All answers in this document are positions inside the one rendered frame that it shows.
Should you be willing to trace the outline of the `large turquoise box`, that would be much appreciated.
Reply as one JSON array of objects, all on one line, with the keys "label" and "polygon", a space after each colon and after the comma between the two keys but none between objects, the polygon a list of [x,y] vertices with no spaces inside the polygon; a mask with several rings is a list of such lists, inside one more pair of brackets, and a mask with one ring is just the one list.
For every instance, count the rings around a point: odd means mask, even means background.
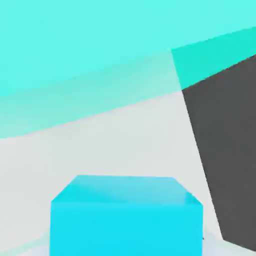
[{"label": "large turquoise box", "polygon": [[256,0],[0,0],[0,97],[256,26]]}]

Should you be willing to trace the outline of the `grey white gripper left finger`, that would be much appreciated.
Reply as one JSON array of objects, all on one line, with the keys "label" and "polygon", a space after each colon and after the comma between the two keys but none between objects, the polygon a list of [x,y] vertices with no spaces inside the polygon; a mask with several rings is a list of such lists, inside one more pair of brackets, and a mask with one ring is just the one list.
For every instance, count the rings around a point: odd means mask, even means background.
[{"label": "grey white gripper left finger", "polygon": [[0,256],[50,256],[50,233],[33,241],[0,252]]}]

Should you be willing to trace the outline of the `small cyan cube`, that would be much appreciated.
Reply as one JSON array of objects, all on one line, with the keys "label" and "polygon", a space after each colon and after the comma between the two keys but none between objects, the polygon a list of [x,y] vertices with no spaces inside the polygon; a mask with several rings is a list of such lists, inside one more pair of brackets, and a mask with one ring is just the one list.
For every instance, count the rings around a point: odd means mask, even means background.
[{"label": "small cyan cube", "polygon": [[203,205],[172,177],[78,175],[51,201],[49,256],[203,256]]}]

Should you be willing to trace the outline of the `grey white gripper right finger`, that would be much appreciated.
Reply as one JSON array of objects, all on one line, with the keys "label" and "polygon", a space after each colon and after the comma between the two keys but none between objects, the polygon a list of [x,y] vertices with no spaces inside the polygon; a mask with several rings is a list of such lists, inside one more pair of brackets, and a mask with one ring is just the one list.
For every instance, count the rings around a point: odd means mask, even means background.
[{"label": "grey white gripper right finger", "polygon": [[215,238],[208,231],[204,232],[202,241],[202,256],[256,256],[255,251]]}]

